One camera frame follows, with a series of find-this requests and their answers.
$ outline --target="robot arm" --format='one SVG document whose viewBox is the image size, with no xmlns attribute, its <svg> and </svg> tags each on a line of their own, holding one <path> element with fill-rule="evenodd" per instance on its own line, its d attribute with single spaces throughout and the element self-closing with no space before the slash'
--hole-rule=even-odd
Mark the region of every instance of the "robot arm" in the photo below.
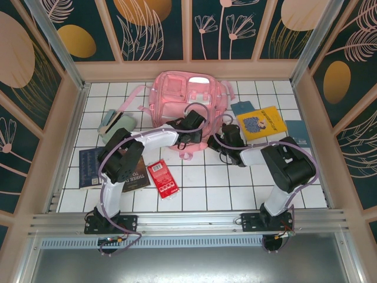
<svg viewBox="0 0 377 283">
<path fill-rule="evenodd" d="M 217 139 L 231 147 L 244 147 L 240 136 L 240 129 L 235 124 L 223 124 L 223 137 L 216 134 Z M 291 137 L 281 139 L 281 142 L 297 146 Z M 232 164 L 240 167 L 256 164 L 267 164 L 273 180 L 274 188 L 269 198 L 260 207 L 260 218 L 268 226 L 271 218 L 287 211 L 290 201 L 297 194 L 296 189 L 306 184 L 316 174 L 314 164 L 302 152 L 289 146 L 274 145 L 262 149 L 235 150 L 221 146 L 211 136 L 208 140 L 209 147 L 227 155 Z"/>
<path fill-rule="evenodd" d="M 120 214 L 120 197 L 124 182 L 135 171 L 137 163 L 143 153 L 164 146 L 178 145 L 183 149 L 187 143 L 199 143 L 202 138 L 202 130 L 191 133 L 179 133 L 177 130 L 195 130 L 204 122 L 205 119 L 195 111 L 191 111 L 185 118 L 169 121 L 159 127 L 160 131 L 154 129 L 152 133 L 143 135 L 143 132 L 130 133 L 126 129 L 119 129 L 112 136 L 110 141 L 104 147 L 104 150 L 98 156 L 98 161 L 102 163 L 109 155 L 110 151 L 115 148 L 119 142 L 138 135 L 133 140 L 126 142 L 114 154 L 110 155 L 102 170 L 102 180 L 104 180 L 103 207 L 107 216 L 115 223 Z M 108 225 L 99 201 L 94 209 L 94 216 L 97 217 L 100 225 Z"/>
</svg>

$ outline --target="pink backpack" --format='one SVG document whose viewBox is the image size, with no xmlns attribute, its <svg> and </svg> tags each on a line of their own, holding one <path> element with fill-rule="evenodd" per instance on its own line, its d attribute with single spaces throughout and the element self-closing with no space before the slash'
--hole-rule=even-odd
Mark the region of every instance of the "pink backpack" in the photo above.
<svg viewBox="0 0 377 283">
<path fill-rule="evenodd" d="M 139 106 L 138 109 L 149 114 L 152 118 L 153 127 L 160 127 L 168 121 L 184 117 L 184 109 L 193 102 L 204 104 L 191 106 L 188 111 L 195 110 L 209 120 L 208 126 L 203 129 L 203 138 L 199 144 L 188 144 L 183 150 L 177 146 L 171 146 L 179 151 L 179 156 L 184 160 L 191 160 L 193 153 L 207 148 L 207 139 L 211 134 L 214 119 L 223 114 L 228 107 L 227 90 L 230 98 L 234 99 L 234 91 L 228 81 L 218 82 L 210 75 L 195 74 L 181 71 L 167 71 L 161 73 L 153 83 L 149 94 L 149 108 Z M 135 96 L 143 90 L 144 86 L 137 87 L 119 111 L 124 111 Z M 216 124 L 216 129 L 221 127 L 222 119 Z"/>
</svg>

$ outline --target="red card package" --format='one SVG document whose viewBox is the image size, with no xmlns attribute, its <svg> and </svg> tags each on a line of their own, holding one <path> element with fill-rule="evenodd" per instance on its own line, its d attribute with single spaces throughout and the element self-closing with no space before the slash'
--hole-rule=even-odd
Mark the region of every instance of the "red card package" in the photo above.
<svg viewBox="0 0 377 283">
<path fill-rule="evenodd" d="M 155 164 L 149 165 L 148 171 L 151 174 L 162 199 L 179 192 L 179 187 L 173 179 L 165 161 L 160 160 Z"/>
</svg>

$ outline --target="backpack strap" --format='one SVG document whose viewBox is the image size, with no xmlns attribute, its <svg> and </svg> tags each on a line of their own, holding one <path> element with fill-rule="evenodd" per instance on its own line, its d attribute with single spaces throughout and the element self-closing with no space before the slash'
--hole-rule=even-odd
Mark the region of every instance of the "backpack strap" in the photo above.
<svg viewBox="0 0 377 283">
<path fill-rule="evenodd" d="M 229 92 L 229 94 L 230 94 L 230 99 L 231 99 L 231 100 L 235 99 L 236 96 L 234 95 L 233 87 L 232 87 L 232 85 L 230 84 L 230 82 L 228 82 L 228 81 L 221 81 L 221 83 L 222 83 L 223 85 L 225 85 L 225 86 L 228 88 L 228 92 Z"/>
<path fill-rule="evenodd" d="M 148 114 L 149 116 L 152 116 L 152 111 L 151 111 L 149 108 L 144 107 L 144 106 L 139 106 L 139 107 L 137 107 L 137 108 L 138 108 L 140 111 L 142 111 L 142 112 Z"/>
<path fill-rule="evenodd" d="M 125 100 L 125 102 L 123 102 L 123 104 L 121 105 L 121 107 L 119 107 L 118 109 L 118 112 L 123 112 L 127 109 L 128 106 L 130 106 L 130 104 L 132 103 L 132 101 L 135 99 L 135 97 L 141 93 L 142 90 L 144 90 L 146 88 L 146 86 L 144 85 L 139 85 L 137 88 L 135 88 L 132 93 L 130 94 L 130 96 L 128 97 L 128 99 Z"/>
</svg>

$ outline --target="brown book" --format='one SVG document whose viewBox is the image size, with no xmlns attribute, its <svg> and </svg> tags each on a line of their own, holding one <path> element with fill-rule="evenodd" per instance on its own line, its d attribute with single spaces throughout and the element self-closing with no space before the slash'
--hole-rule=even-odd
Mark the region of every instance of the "brown book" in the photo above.
<svg viewBox="0 0 377 283">
<path fill-rule="evenodd" d="M 150 184 L 151 183 L 149 181 L 147 169 L 145 168 L 144 159 L 141 156 L 134 173 L 132 173 L 132 176 L 124 182 L 122 192 L 130 192 L 132 190 L 149 186 Z"/>
</svg>

